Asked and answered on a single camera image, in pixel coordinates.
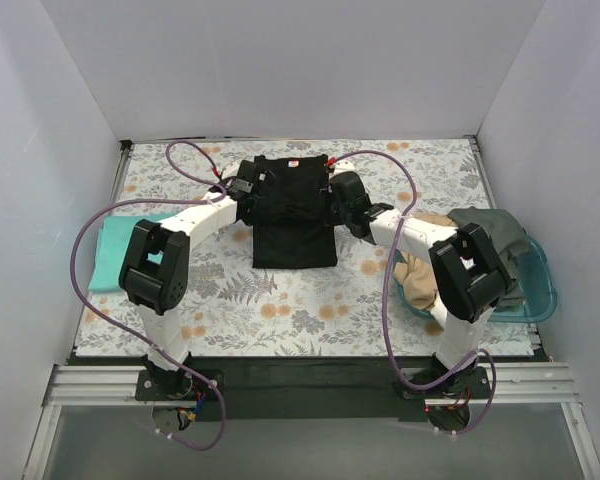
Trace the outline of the black t shirt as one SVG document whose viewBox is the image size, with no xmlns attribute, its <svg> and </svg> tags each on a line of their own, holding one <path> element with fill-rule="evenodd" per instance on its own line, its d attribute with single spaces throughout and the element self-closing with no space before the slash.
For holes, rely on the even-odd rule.
<svg viewBox="0 0 600 480">
<path fill-rule="evenodd" d="M 268 159 L 252 210 L 255 269 L 301 270 L 337 265 L 329 219 L 328 156 Z"/>
</svg>

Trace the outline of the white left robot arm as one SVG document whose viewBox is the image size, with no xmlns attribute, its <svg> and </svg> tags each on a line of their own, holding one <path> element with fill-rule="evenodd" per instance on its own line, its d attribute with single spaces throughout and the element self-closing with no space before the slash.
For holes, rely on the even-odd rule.
<svg viewBox="0 0 600 480">
<path fill-rule="evenodd" d="M 179 304 L 186 293 L 193 248 L 219 230 L 247 218 L 265 175 L 231 178 L 225 193 L 210 191 L 181 212 L 160 221 L 142 219 L 131 233 L 119 285 L 136 306 L 148 361 L 162 370 L 158 387 L 173 400 L 185 398 L 193 386 L 182 368 L 189 347 L 181 332 Z"/>
</svg>

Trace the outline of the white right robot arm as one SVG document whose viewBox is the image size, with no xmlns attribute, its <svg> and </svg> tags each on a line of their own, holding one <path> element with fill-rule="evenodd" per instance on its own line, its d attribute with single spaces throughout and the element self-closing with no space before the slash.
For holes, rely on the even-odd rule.
<svg viewBox="0 0 600 480">
<path fill-rule="evenodd" d="M 359 239 L 412 255 L 433 269 L 437 293 L 434 318 L 443 335 L 434 358 L 434 389 L 455 397 L 469 384 L 466 368 L 500 298 L 514 285 L 484 229 L 435 225 L 384 203 L 372 203 L 353 169 L 335 167 L 329 175 L 333 211 Z"/>
</svg>

